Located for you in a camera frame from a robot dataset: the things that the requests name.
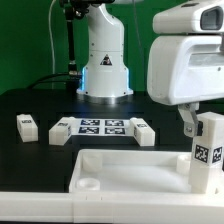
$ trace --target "white plastic part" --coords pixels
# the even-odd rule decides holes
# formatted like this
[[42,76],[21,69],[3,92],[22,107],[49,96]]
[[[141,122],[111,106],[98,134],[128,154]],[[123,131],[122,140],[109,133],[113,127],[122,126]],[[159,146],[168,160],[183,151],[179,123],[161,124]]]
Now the white plastic part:
[[[99,172],[83,169],[83,155],[88,153],[102,155]],[[115,224],[179,224],[180,220],[183,224],[211,224],[215,220],[222,223],[224,176],[216,194],[192,194],[188,177],[176,172],[180,155],[190,156],[190,153],[81,150],[69,193],[0,192],[0,220]],[[86,178],[93,178],[91,183],[95,186],[100,183],[100,188],[77,187],[81,180],[90,187]]]
[[99,172],[103,166],[102,155],[100,153],[83,154],[83,169],[87,172]]
[[[98,173],[83,170],[83,155],[88,153],[102,155],[103,167]],[[75,195],[74,222],[222,222],[223,195],[192,194],[188,175],[176,172],[180,155],[190,157],[190,153],[177,152],[81,150],[70,184],[70,192]],[[76,187],[79,179],[96,176],[101,184],[99,191],[83,191]]]
[[189,183],[192,192],[215,194],[223,174],[224,116],[208,112],[198,120],[203,122],[203,134],[194,137]]
[[89,61],[78,94],[114,99],[133,94],[129,70],[123,62],[124,27],[102,4],[89,7]]
[[95,178],[83,178],[77,181],[76,187],[79,190],[99,191],[100,182]]
[[140,146],[155,145],[155,132],[142,118],[131,118],[130,130]]
[[63,117],[49,131],[49,144],[63,146],[72,135],[72,128],[75,124],[75,118]]
[[189,175],[191,165],[190,155],[179,155],[177,157],[177,167],[176,171],[182,175]]
[[23,142],[38,141],[38,127],[31,115],[21,114],[17,116],[17,129]]
[[151,48],[147,87],[166,105],[224,97],[221,36],[161,36]]
[[[224,23],[223,18],[220,16],[220,27],[217,29],[209,25],[204,29],[201,27],[202,14],[206,10],[220,7],[220,10],[224,9],[224,0],[207,0],[207,1],[188,1],[174,8],[168,9],[155,15],[153,19],[153,29],[156,33],[223,33]],[[213,13],[214,23],[217,23],[218,16]]]

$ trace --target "small white block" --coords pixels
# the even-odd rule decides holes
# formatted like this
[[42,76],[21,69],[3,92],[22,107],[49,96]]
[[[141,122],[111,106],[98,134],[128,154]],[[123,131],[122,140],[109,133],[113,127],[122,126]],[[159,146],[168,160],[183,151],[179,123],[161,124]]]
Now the small white block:
[[193,193],[215,194],[223,173],[224,116],[208,112],[198,119],[203,134],[193,140],[189,184]]
[[17,129],[23,142],[38,141],[38,128],[31,115],[18,115]]
[[133,130],[133,136],[140,146],[154,146],[155,132],[141,118],[131,118],[130,128]]
[[74,117],[63,117],[49,131],[50,145],[64,145],[72,135],[72,127],[75,122]]
[[191,155],[179,155],[177,157],[176,171],[182,175],[189,175],[191,165]]

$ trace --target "cable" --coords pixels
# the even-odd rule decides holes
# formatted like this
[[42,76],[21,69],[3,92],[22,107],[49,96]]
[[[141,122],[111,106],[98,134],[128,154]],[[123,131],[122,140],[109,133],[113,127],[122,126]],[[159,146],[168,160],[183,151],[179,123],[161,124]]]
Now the cable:
[[60,77],[60,76],[68,76],[68,73],[58,73],[58,74],[44,76],[44,77],[38,79],[37,81],[35,81],[34,83],[32,83],[31,85],[29,85],[27,87],[27,89],[33,89],[34,86],[38,85],[42,81],[45,81],[47,79],[52,79],[52,78]]
[[140,38],[139,25],[138,25],[138,16],[137,16],[135,0],[132,0],[132,4],[133,4],[133,11],[134,11],[134,21],[135,21],[136,36],[137,36],[137,40],[138,40],[139,53],[140,53],[141,62],[142,62],[142,68],[143,68],[143,72],[144,72],[144,88],[146,90],[147,89],[147,84],[146,84],[147,83],[147,81],[146,81],[147,77],[146,77],[146,71],[145,71],[145,60],[144,60],[144,52],[143,52],[142,42],[141,42],[141,38]]
[[39,84],[44,84],[44,83],[66,83],[68,82],[67,80],[61,80],[61,81],[42,81],[42,82],[37,82],[35,83],[35,85],[32,86],[32,88],[28,88],[28,89],[33,89],[33,87],[39,85]]
[[52,17],[52,10],[53,6],[57,0],[52,0],[49,13],[48,13],[48,28],[49,28],[49,35],[50,35],[50,42],[51,42],[51,54],[52,54],[52,73],[55,74],[55,50],[54,50],[54,40],[52,34],[52,24],[51,24],[51,17]]

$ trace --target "table surface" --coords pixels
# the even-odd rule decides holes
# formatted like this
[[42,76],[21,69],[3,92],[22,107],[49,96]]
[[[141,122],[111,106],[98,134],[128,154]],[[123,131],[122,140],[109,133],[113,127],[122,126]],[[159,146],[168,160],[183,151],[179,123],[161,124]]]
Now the table surface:
[[[64,90],[7,91],[0,96],[0,191],[68,192],[80,149],[190,151],[176,106],[153,102],[145,93],[117,105],[92,104]],[[222,101],[201,104],[200,112],[222,113]],[[16,115],[31,114],[38,142],[23,143]],[[48,132],[62,117],[92,119],[143,118],[156,132],[154,147],[140,147],[133,137],[72,136],[64,146],[51,146]]]

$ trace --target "green backdrop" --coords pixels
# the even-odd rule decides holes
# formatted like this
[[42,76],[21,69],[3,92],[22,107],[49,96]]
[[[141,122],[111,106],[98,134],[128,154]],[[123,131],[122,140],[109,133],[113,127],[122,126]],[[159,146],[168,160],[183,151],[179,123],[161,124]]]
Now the green backdrop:
[[[8,89],[25,88],[52,73],[48,31],[48,11],[52,0],[2,1],[0,9],[0,94]],[[125,26],[125,64],[130,69],[130,86],[145,89],[144,74],[150,46],[156,38],[153,16],[183,0],[144,0],[136,4],[142,54],[139,50],[133,5],[108,5],[108,11]],[[56,51],[56,72],[67,71],[68,46],[66,22],[57,3],[53,8],[52,29]],[[75,21],[75,46],[78,67],[88,60],[86,19]]]

